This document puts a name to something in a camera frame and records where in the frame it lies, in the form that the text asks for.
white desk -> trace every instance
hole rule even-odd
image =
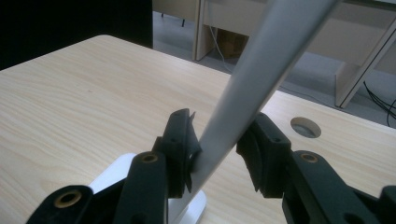
[[[50,193],[88,185],[117,157],[151,150],[169,115],[196,111],[200,136],[229,76],[111,36],[0,71],[0,218],[22,223]],[[292,142],[378,196],[396,184],[396,131],[276,92],[264,108]],[[306,117],[322,135],[290,127]],[[280,200],[253,189],[234,151],[204,186],[202,223],[285,223]]]

white base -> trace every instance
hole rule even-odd
[[[97,193],[118,181],[122,180],[128,175],[134,153],[128,153],[118,157],[110,166],[107,167],[96,179],[92,181],[90,187],[93,193]],[[184,216],[180,216],[180,221],[175,223],[180,224],[195,224],[198,223],[206,205],[206,196],[203,191],[199,191],[194,199],[187,207]]]

gray floor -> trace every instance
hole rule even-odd
[[[193,26],[169,15],[153,13],[154,49],[231,74],[237,59],[227,59],[225,65],[214,49],[201,61],[191,59]],[[312,53],[305,53],[291,70],[279,88],[280,91],[326,105],[345,113],[387,125],[387,113],[380,109],[370,98],[366,89],[361,87],[344,109],[334,106],[335,72],[341,62]],[[368,87],[379,98],[391,104],[396,99],[396,75],[374,71],[366,78]],[[389,117],[390,127],[396,128],[396,120]]]

desk leg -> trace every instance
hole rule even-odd
[[[396,20],[384,33],[362,66],[344,63],[336,74],[335,105],[346,107],[353,95],[396,40]]]

white cylindrical rod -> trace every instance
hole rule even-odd
[[[200,139],[203,152],[191,174],[192,193],[170,204],[171,223],[227,156],[338,2],[268,3]]]

